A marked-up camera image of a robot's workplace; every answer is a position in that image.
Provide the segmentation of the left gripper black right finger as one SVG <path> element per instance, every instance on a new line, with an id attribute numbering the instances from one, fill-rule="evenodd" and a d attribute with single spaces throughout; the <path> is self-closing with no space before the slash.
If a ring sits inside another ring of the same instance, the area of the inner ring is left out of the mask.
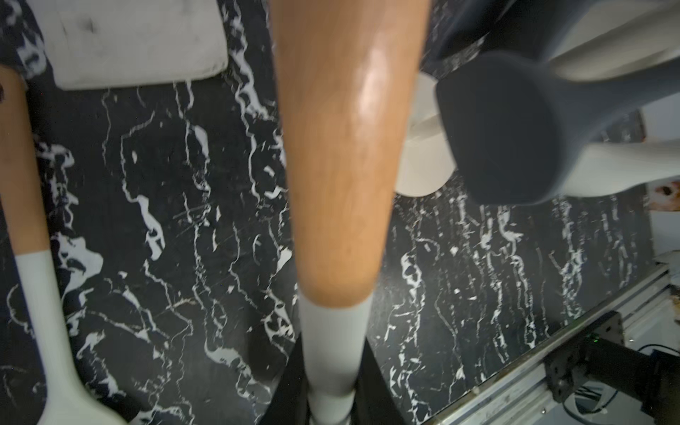
<path id="1" fill-rule="evenodd" d="M 405 420 L 384 381 L 375 354 L 365 340 L 361 368 L 355 385 L 352 423 L 358 425 L 398 425 Z"/>

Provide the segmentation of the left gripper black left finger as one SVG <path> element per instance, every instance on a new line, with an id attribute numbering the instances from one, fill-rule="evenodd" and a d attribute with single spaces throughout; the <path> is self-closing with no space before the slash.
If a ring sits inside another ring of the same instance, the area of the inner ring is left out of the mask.
<path id="1" fill-rule="evenodd" d="M 310 412 L 307 392 L 302 336 L 299 336 L 259 425 L 308 425 Z"/>

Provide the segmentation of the cream spoon wooden handle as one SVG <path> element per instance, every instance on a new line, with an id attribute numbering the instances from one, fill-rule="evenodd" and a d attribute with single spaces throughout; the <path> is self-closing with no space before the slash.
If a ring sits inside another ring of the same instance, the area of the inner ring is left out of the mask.
<path id="1" fill-rule="evenodd" d="M 1 68 L 1 204 L 44 370 L 42 424 L 122 424 L 76 371 L 51 254 L 28 105 L 21 76 Z"/>

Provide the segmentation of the grey spatula mint handle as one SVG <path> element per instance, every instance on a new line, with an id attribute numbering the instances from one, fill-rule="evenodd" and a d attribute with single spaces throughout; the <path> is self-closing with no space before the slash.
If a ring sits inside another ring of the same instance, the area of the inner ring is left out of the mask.
<path id="1" fill-rule="evenodd" d="M 580 150 L 623 115 L 678 93 L 673 60 L 600 81 L 570 81 L 492 51 L 435 88 L 469 196 L 480 205 L 536 205 L 555 196 Z"/>

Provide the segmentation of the cream spatula wooden handle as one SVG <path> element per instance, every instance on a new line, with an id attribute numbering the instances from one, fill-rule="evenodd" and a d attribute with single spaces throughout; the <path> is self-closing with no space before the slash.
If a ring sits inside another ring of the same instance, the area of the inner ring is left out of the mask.
<path id="1" fill-rule="evenodd" d="M 307 402 L 348 422 L 430 19 L 427 1 L 273 1 Z"/>

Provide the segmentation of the cream slotted turner wooden handle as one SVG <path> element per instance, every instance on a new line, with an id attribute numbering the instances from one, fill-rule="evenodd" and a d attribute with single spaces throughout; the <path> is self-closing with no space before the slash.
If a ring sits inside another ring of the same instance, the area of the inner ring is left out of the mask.
<path id="1" fill-rule="evenodd" d="M 614 195 L 679 175 L 679 141 L 589 143 L 559 193 L 577 198 Z"/>

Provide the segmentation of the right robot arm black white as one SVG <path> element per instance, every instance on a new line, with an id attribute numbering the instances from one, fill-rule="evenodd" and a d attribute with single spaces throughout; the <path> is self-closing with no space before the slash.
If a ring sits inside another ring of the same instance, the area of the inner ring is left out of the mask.
<path id="1" fill-rule="evenodd" d="M 607 340 L 584 348 L 586 376 L 641 402 L 656 424 L 679 423 L 679 357 L 637 352 Z"/>

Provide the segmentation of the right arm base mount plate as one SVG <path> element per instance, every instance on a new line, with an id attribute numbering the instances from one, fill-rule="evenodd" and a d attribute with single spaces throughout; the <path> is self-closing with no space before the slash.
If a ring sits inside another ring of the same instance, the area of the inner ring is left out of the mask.
<path id="1" fill-rule="evenodd" d="M 545 357 L 546 385 L 555 402 L 563 403 L 586 383 L 588 347 L 601 340 L 624 345 L 619 312 L 604 313 Z"/>

